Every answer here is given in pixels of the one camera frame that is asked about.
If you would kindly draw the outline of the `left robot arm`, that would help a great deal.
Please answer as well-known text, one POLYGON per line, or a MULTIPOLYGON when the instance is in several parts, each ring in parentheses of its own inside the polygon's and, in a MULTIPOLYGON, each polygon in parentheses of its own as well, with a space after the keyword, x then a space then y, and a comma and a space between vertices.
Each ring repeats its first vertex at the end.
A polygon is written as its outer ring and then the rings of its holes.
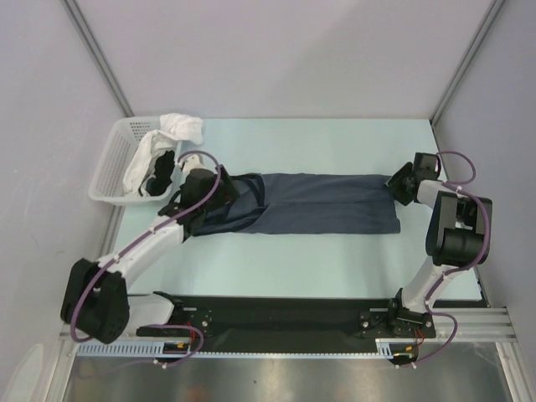
POLYGON ((128 290, 163 255, 199 231, 210 212, 238 196, 224 166, 215 171, 193 168, 178 194, 132 243, 96 261, 76 261, 60 309, 71 337, 79 341, 78 334, 83 332, 87 340, 110 344, 141 327, 158 326, 169 335, 180 332, 185 315, 170 296, 161 292, 129 296, 128 290))

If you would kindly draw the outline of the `blue tank top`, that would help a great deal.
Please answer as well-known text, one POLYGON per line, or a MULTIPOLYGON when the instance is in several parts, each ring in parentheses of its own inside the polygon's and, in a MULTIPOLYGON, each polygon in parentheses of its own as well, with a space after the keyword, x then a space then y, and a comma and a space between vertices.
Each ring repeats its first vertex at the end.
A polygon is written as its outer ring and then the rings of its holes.
POLYGON ((231 179, 240 196, 210 212, 196 236, 400 232, 384 175, 247 173, 231 179))

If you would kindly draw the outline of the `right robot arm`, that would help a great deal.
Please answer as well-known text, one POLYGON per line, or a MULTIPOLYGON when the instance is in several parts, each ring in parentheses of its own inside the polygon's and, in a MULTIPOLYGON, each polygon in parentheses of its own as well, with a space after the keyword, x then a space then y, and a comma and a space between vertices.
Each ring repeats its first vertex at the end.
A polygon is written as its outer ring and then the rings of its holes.
POLYGON ((492 200, 465 190, 477 176, 472 160, 460 152, 417 152, 387 182, 394 199, 407 206, 423 204, 432 211, 425 237, 426 259, 410 283, 399 289, 386 315, 387 328, 405 336, 432 315, 436 298, 460 274, 483 263, 492 228, 492 200), (441 158, 457 156, 467 162, 471 176, 465 181, 440 179, 441 158))

